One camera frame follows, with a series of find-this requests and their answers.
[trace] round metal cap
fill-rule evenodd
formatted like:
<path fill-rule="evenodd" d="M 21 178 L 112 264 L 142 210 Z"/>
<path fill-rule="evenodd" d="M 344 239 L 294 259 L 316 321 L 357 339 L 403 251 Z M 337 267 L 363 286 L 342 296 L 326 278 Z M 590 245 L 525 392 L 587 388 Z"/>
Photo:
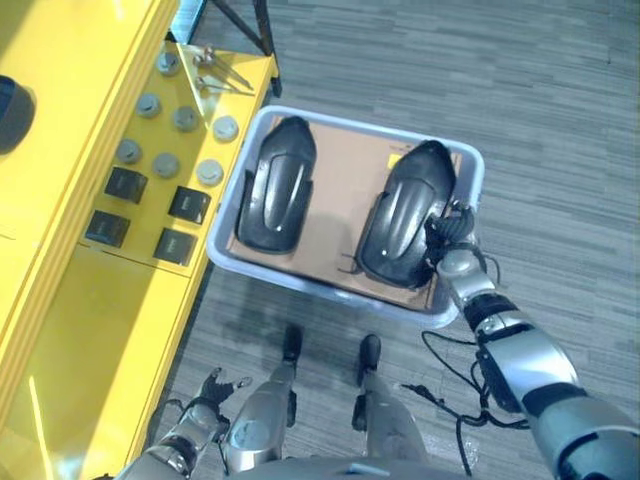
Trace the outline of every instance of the round metal cap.
<path fill-rule="evenodd" d="M 222 181 L 224 170 L 217 160 L 205 160 L 196 168 L 196 177 L 198 177 L 198 181 L 203 185 L 215 187 Z"/>
<path fill-rule="evenodd" d="M 226 115 L 213 122 L 213 137 L 219 142 L 230 142 L 238 136 L 238 122 Z"/>
<path fill-rule="evenodd" d="M 175 155 L 161 153 L 153 159 L 153 173 L 162 178 L 171 178 L 180 170 L 180 161 Z"/>
<path fill-rule="evenodd" d="M 136 113 L 144 118 L 153 118 L 160 113 L 160 99 L 153 93 L 143 93 L 136 104 Z"/>
<path fill-rule="evenodd" d="M 142 149 L 135 140 L 123 138 L 116 149 L 116 158 L 122 163 L 131 165 L 136 163 L 142 157 Z"/>
<path fill-rule="evenodd" d="M 156 68 L 165 77 L 171 77 L 180 68 L 180 58 L 173 52 L 162 52 L 156 58 Z"/>
<path fill-rule="evenodd" d="M 173 112 L 173 124 L 181 132 L 192 132 L 198 126 L 198 114 L 189 107 L 178 107 Z"/>

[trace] metal rod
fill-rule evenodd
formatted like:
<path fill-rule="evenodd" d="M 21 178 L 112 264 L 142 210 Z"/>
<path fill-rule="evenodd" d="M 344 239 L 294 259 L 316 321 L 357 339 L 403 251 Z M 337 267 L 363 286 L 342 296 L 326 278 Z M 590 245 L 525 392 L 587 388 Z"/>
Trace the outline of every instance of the metal rod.
<path fill-rule="evenodd" d="M 256 13 L 256 21 L 258 22 L 258 30 L 262 41 L 262 51 L 265 55 L 273 55 L 278 68 L 278 76 L 271 78 L 271 88 L 276 97 L 282 95 L 282 82 L 280 81 L 280 68 L 278 67 L 278 56 L 276 55 L 276 47 L 273 44 L 273 33 L 271 32 L 271 21 L 269 20 L 269 9 L 267 8 L 267 0 L 253 0 L 253 9 Z"/>
<path fill-rule="evenodd" d="M 231 20 L 231 23 L 233 23 L 236 27 L 238 27 L 238 29 L 240 29 L 240 31 L 244 33 L 247 38 L 260 49 L 262 53 L 264 53 L 265 55 L 271 55 L 271 53 L 267 53 L 264 50 L 264 46 L 262 44 L 262 40 L 260 40 L 260 37 L 255 34 L 251 27 L 249 27 L 249 25 L 247 25 L 245 21 L 242 20 L 242 18 L 240 18 L 240 16 L 236 12 L 234 12 L 233 9 L 229 5 L 227 5 L 224 0 L 211 0 L 211 2 L 216 7 L 218 7 L 229 20 Z"/>

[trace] yellow panel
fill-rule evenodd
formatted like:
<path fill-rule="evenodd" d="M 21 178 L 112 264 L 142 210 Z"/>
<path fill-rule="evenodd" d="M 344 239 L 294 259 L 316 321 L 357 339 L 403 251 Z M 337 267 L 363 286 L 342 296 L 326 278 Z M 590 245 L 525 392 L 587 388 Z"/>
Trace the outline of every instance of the yellow panel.
<path fill-rule="evenodd" d="M 138 423 L 173 328 L 174 317 L 166 312 L 180 308 L 187 284 L 180 275 L 76 247 L 7 418 L 11 434 L 0 435 L 4 469 L 16 478 L 45 478 L 29 379 L 37 392 L 55 478 L 64 478 L 65 473 L 79 473 L 105 401 L 124 374 L 127 402 L 100 431 L 115 454 L 90 451 L 96 476 L 122 467 L 122 451 L 128 451 L 133 434 L 127 426 Z M 135 356 L 135 368 L 126 361 L 129 356 Z M 127 366 L 128 375 L 122 371 Z M 105 461 L 118 452 L 119 462 Z"/>
<path fill-rule="evenodd" d="M 198 51 L 173 44 L 164 48 L 179 49 L 187 63 Z M 131 116 L 124 137 L 141 145 L 142 159 L 135 165 L 113 163 L 148 177 L 144 193 L 134 204 L 103 193 L 108 175 L 96 182 L 91 208 L 128 218 L 129 230 L 121 248 L 80 237 L 24 375 L 18 377 L 19 389 L 0 432 L 0 472 L 4 468 L 15 478 L 47 478 L 50 463 L 53 478 L 75 478 L 79 472 L 79 478 L 93 478 L 116 473 L 139 451 L 208 261 L 207 231 L 275 72 L 271 57 L 219 54 L 255 88 L 253 96 L 217 95 L 209 112 L 209 119 L 233 115 L 238 137 L 216 142 L 204 118 L 196 131 L 178 132 L 171 123 L 174 109 L 188 104 L 204 111 L 203 98 L 211 105 L 211 96 L 194 99 L 184 71 L 163 77 L 152 70 L 143 90 L 160 97 L 162 113 L 151 120 Z M 151 170 L 161 151 L 181 161 L 180 173 L 172 179 Z M 194 174 L 198 163 L 210 158 L 225 172 L 216 187 L 201 185 Z M 177 186 L 211 196 L 202 225 L 168 215 Z M 164 227 L 195 237 L 187 266 L 153 258 Z"/>
<path fill-rule="evenodd" d="M 191 57 L 199 47 L 176 46 L 167 43 L 165 49 L 177 53 L 184 49 L 183 66 L 191 64 Z M 261 105 L 265 89 L 271 78 L 273 60 L 271 57 L 257 57 L 233 52 L 217 52 L 227 63 L 232 63 L 234 70 L 243 77 L 251 79 L 256 92 L 253 96 L 224 93 L 216 95 L 215 110 L 211 121 L 200 119 L 197 130 L 189 133 L 178 131 L 172 125 L 172 115 L 180 106 L 191 106 L 196 111 L 201 105 L 193 97 L 191 84 L 184 69 L 171 77 L 164 77 L 154 71 L 144 88 L 145 93 L 156 94 L 161 99 L 162 110 L 152 119 L 134 115 L 129 121 L 124 137 L 135 140 L 142 147 L 142 158 L 134 165 L 115 162 L 114 166 L 140 172 L 148 178 L 139 204 L 122 200 L 111 195 L 98 195 L 95 208 L 113 213 L 132 221 L 129 232 L 120 248 L 109 247 L 83 238 L 81 242 L 93 245 L 114 255 L 124 256 L 131 260 L 148 265 L 159 266 L 168 271 L 191 276 L 197 267 L 197 259 L 204 255 L 207 226 L 211 224 L 220 195 L 229 178 L 232 165 L 239 153 L 242 139 L 246 134 L 251 118 Z M 207 100 L 211 98 L 203 93 Z M 237 138 L 228 143 L 217 142 L 211 133 L 210 124 L 215 119 L 232 115 L 239 125 Z M 162 179 L 152 171 L 152 163 L 159 153 L 171 153 L 180 160 L 180 171 L 171 179 Z M 216 187 L 206 187 L 198 182 L 195 169 L 207 159 L 217 160 L 224 170 L 223 182 Z M 102 183 L 106 186 L 108 176 Z M 178 186 L 188 187 L 207 193 L 212 197 L 202 225 L 178 219 L 167 214 L 169 206 Z M 195 260 L 187 266 L 180 266 L 153 258 L 155 247 L 162 229 L 171 228 L 193 235 L 197 238 L 193 257 Z"/>
<path fill-rule="evenodd" d="M 0 425 L 177 0 L 4 1 L 0 72 L 31 130 L 0 156 Z"/>

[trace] cardboard sheet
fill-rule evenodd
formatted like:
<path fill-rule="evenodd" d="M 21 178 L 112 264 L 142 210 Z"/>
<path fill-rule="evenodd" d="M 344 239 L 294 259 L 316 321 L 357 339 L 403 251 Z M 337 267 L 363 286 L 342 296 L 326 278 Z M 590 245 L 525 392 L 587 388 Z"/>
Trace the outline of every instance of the cardboard sheet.
<path fill-rule="evenodd" d="M 316 142 L 314 190 L 298 247 L 288 255 L 260 253 L 241 244 L 235 235 L 228 248 L 244 260 L 329 283 L 345 290 L 429 311 L 437 278 L 423 288 L 396 288 L 347 273 L 373 203 L 384 188 L 393 160 L 415 145 L 383 137 L 310 124 Z M 453 153 L 456 174 L 462 155 Z"/>

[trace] metal tool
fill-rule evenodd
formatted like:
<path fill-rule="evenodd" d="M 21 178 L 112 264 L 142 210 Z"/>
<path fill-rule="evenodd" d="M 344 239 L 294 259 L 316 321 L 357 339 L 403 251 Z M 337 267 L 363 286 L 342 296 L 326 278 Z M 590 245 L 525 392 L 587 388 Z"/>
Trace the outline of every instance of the metal tool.
<path fill-rule="evenodd" d="M 253 97 L 253 93 L 252 92 L 243 92 L 242 90 L 239 90 L 237 87 L 235 87 L 234 85 L 231 85 L 230 83 L 227 83 L 227 85 L 229 85 L 228 87 L 223 87 L 222 85 L 216 85 L 214 83 L 208 83 L 202 77 L 196 77 L 194 85 L 196 87 L 196 90 L 198 90 L 198 91 L 207 89 L 207 90 L 212 91 L 214 93 L 227 92 L 227 93 L 236 93 L 238 95 L 247 95 L 249 97 Z"/>
<path fill-rule="evenodd" d="M 253 90 L 253 87 L 249 83 L 249 81 L 236 72 L 231 65 L 225 63 L 220 59 L 220 57 L 216 57 L 215 51 L 213 47 L 207 46 L 204 48 L 204 52 L 202 55 L 196 55 L 193 57 L 193 64 L 198 68 L 212 68 L 218 67 L 222 70 L 227 76 L 233 78 L 236 82 L 242 84 L 247 87 L 249 90 Z M 220 81 L 225 82 L 228 85 L 231 85 L 226 79 L 218 78 Z"/>

